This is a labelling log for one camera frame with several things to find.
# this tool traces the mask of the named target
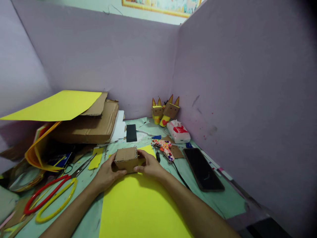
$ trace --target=yellow paper scrap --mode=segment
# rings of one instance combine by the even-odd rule
[[[155,157],[150,145],[139,149]],[[99,238],[103,237],[193,236],[165,188],[138,173],[117,180],[104,193]]]
[[[101,161],[102,152],[103,152],[103,147],[102,148],[94,148],[93,149],[92,155],[94,155],[95,153],[97,153],[97,154],[92,159],[92,161],[90,161],[90,164],[89,164],[89,167],[88,167],[89,170],[98,168],[98,166],[100,164],[100,161]]]
[[[90,108],[100,95],[101,92],[64,90],[0,120],[68,121]]]

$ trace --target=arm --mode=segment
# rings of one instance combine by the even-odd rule
[[[143,150],[138,150],[138,153],[145,157],[146,165],[137,166],[134,171],[154,177],[165,187],[194,237],[240,237],[221,216],[168,173],[152,155]]]
[[[115,180],[123,177],[126,170],[113,172],[111,163],[115,158],[113,154],[104,162],[91,183],[66,208],[66,210],[44,231],[40,238],[69,238],[72,236],[78,223],[85,215],[87,209],[101,192],[107,190]]]

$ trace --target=black phone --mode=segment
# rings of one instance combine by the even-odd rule
[[[224,191],[225,187],[198,148],[184,149],[184,154],[201,191]]]

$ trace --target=desk surface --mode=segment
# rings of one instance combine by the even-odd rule
[[[155,125],[152,119],[149,118],[140,118],[136,120],[128,120],[126,124],[136,124],[136,128],[152,135],[162,135],[165,136],[163,132],[163,128],[159,125]],[[107,151],[103,151],[103,156],[101,159],[100,165],[108,159],[108,155],[113,154],[117,151],[117,149],[125,148],[125,147],[132,147],[137,146],[138,148],[144,147],[146,145],[151,144],[151,137],[145,133],[137,132],[138,141],[127,143],[125,140],[119,140],[116,143],[109,144],[107,147]],[[195,147],[198,147],[193,141],[191,144]],[[83,158],[77,162],[73,170],[80,167],[80,165],[85,162],[90,156],[92,152],[86,154]],[[161,163],[163,168],[165,168],[168,172],[174,175],[180,182],[182,182],[171,164],[168,164],[167,160],[163,155],[161,155]],[[220,180],[225,186],[224,192],[202,192],[194,179],[194,176],[189,168],[189,165],[185,159],[175,159],[175,164],[182,174],[184,180],[191,188],[193,193],[195,193],[199,198],[201,198],[205,203],[207,203],[210,207],[212,207],[219,215],[221,215],[224,219],[232,218],[236,215],[245,213],[245,200],[235,191],[235,189],[226,181],[225,178],[221,177]],[[75,190],[75,193],[70,202],[72,202],[82,191],[83,189],[90,183],[93,177],[96,175],[96,170],[94,172],[88,171],[86,168],[78,177],[78,184]],[[55,184],[50,191],[53,191],[57,185]],[[65,201],[68,197],[70,190],[66,191],[62,194],[51,206],[49,206],[42,216],[47,216],[54,211],[61,204]],[[82,221],[78,225],[76,231],[73,234],[73,237],[91,237],[91,238],[98,238],[99,237],[99,229],[100,229],[100,218],[101,218],[101,209],[102,209],[102,202],[103,202],[103,193],[101,193],[96,200],[93,202],[91,207],[88,209],[87,213],[83,217]],[[50,221],[44,224],[36,224],[35,218],[33,218],[18,234],[17,238],[20,237],[28,237],[28,238],[35,238],[39,237],[44,230],[46,230],[53,221],[58,216],[54,217]]]

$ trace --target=purple wall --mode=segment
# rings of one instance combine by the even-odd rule
[[[56,91],[109,91],[126,119],[168,100],[179,26],[13,0]]]
[[[297,7],[206,1],[181,26],[172,93],[197,144],[290,234],[307,237],[316,224],[317,59],[314,28]]]
[[[10,0],[0,1],[0,117],[52,95],[43,66]],[[0,121],[0,151],[36,127]]]

